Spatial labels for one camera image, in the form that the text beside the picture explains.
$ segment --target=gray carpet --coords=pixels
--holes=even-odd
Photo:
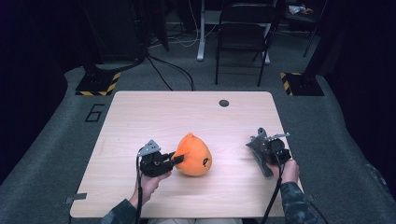
[[[149,53],[188,71],[197,91],[271,92],[284,130],[291,134],[288,142],[300,164],[304,191],[316,198],[314,204],[329,223],[395,223],[396,203],[348,134],[339,104],[324,77],[317,79],[325,96],[288,96],[283,88],[279,74],[303,72],[318,37],[303,58],[306,43],[303,35],[278,33],[260,87],[256,87],[259,70],[244,74],[247,69],[230,72],[226,67],[220,68],[219,85],[214,85],[216,42],[212,35],[206,42],[203,62],[196,60],[198,42],[190,47],[172,43],[169,52],[162,46],[154,47]],[[155,64],[174,91],[191,89],[178,71]],[[69,220],[70,204],[64,203],[78,188],[114,96],[114,92],[109,96],[76,96],[75,88],[83,75],[82,68],[65,74],[68,91],[63,102],[0,187],[0,223],[98,222],[95,218]],[[145,60],[121,73],[115,91],[169,90]],[[85,122],[95,104],[103,105],[96,107],[103,111],[102,116],[98,122]],[[268,223],[282,223],[282,218],[270,218]]]

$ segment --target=yellow and black tape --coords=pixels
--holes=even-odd
[[[120,78],[120,73],[117,73],[113,79],[111,80],[110,85],[108,86],[106,91],[76,91],[76,95],[86,95],[86,96],[94,96],[94,95],[110,95],[111,92],[116,88],[117,81]]]
[[[280,77],[282,78],[282,82],[283,82],[283,87],[285,88],[287,95],[293,95],[293,91],[287,79],[287,76],[291,76],[291,75],[300,76],[301,73],[280,73]]]

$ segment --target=table leg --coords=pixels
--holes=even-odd
[[[197,60],[199,62],[204,60],[205,54],[205,0],[201,1],[201,38],[199,41]]]

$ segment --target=black cable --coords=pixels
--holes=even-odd
[[[152,60],[150,59],[150,57],[147,55],[146,58],[147,58],[148,61],[151,63],[151,65],[154,67],[155,71],[157,71],[158,75],[160,75],[160,78],[163,80],[163,83],[165,83],[165,85],[169,88],[169,90],[172,91],[172,88],[168,85],[168,83],[165,81],[165,79],[163,79],[163,75],[162,75],[161,72],[157,69],[157,67],[154,65],[154,63],[152,62]]]
[[[264,217],[262,218],[262,224],[264,224],[267,221],[267,218],[270,214],[271,208],[272,208],[274,201],[276,199],[276,195],[278,194],[280,186],[282,185],[282,174],[283,174],[283,169],[285,169],[285,167],[283,167],[283,169],[282,169],[282,166],[280,164],[280,161],[279,161],[279,158],[277,157],[277,155],[276,155],[276,162],[277,162],[277,167],[279,169],[279,177],[276,181],[276,187],[275,187],[274,193],[271,197],[270,202],[268,203],[267,210],[265,210]]]
[[[137,182],[137,188],[138,188],[138,197],[137,197],[138,200],[137,200],[135,224],[138,224],[140,221],[140,215],[142,213],[142,206],[143,206],[142,175],[140,174],[139,157],[138,156],[136,156],[136,182]]]
[[[188,80],[188,82],[190,83],[190,86],[191,86],[191,90],[195,91],[194,80],[193,80],[192,76],[190,75],[190,73],[188,73],[186,70],[184,70],[183,68],[181,68],[181,67],[179,67],[177,65],[174,65],[172,63],[168,63],[166,61],[163,61],[163,60],[161,60],[159,58],[156,58],[156,57],[153,57],[153,56],[149,56],[149,57],[151,59],[159,62],[159,63],[163,63],[163,64],[166,64],[166,65],[172,67],[172,68],[175,68],[179,73],[181,73]]]
[[[170,66],[170,67],[176,69],[179,73],[181,73],[181,74],[188,80],[188,82],[189,82],[189,84],[190,84],[190,86],[191,86],[191,90],[192,90],[192,91],[195,91],[195,86],[194,86],[194,81],[193,81],[193,79],[192,79],[192,76],[191,76],[186,70],[184,70],[183,68],[181,68],[181,67],[179,67],[179,66],[177,66],[177,65],[174,65],[174,64],[172,64],[172,63],[168,63],[168,62],[166,62],[166,61],[164,61],[164,60],[161,60],[161,59],[158,59],[158,58],[156,58],[156,57],[150,56],[149,54],[146,55],[146,58],[149,60],[149,62],[150,62],[151,65],[154,67],[154,69],[157,71],[157,73],[160,75],[161,79],[163,80],[163,82],[164,82],[165,85],[169,88],[170,91],[172,91],[173,89],[172,89],[172,88],[168,85],[168,83],[165,81],[165,79],[163,78],[163,75],[162,75],[161,72],[157,69],[157,67],[154,65],[154,63],[152,62],[152,60],[155,60],[155,61],[157,61],[157,62],[159,62],[159,63],[166,64],[166,65],[168,65],[168,66]]]
[[[313,207],[313,208],[315,208],[315,210],[317,210],[317,212],[319,213],[319,215],[323,218],[323,221],[326,223],[326,224],[329,224],[329,222],[327,221],[327,219],[323,216],[323,214],[320,212],[320,210],[313,204],[313,203],[310,203],[311,204],[311,206]]]

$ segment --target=black base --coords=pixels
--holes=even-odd
[[[281,73],[280,76],[287,95],[324,96],[314,78],[304,79],[301,73]]]
[[[76,87],[76,91],[107,91],[116,74],[115,72],[85,74]]]

